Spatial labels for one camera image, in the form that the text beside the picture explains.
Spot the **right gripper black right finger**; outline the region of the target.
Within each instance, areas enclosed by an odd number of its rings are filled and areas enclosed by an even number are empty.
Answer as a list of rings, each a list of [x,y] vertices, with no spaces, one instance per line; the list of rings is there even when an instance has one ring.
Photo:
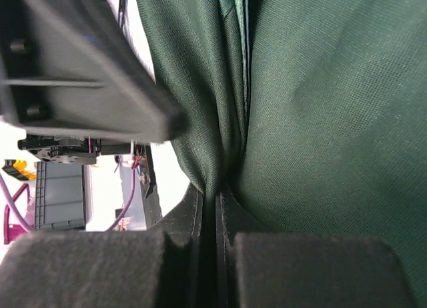
[[[415,307],[379,239],[270,233],[229,191],[216,197],[219,307]]]

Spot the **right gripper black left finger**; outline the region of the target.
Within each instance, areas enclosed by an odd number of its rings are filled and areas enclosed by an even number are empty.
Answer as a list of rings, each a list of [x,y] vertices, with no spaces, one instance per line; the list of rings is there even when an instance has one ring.
[[[196,307],[203,195],[147,231],[36,232],[1,264],[2,307]]]

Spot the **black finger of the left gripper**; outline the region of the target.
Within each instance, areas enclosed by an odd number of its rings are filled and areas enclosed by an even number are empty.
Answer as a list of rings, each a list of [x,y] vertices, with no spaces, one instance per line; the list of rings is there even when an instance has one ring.
[[[107,0],[1,0],[1,115],[32,134],[140,143],[186,126]]]

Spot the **dark green cloth napkin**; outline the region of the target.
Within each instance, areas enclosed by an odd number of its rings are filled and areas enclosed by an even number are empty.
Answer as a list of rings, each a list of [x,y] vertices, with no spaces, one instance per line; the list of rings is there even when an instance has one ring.
[[[171,144],[285,233],[371,235],[426,306],[426,0],[137,0]]]

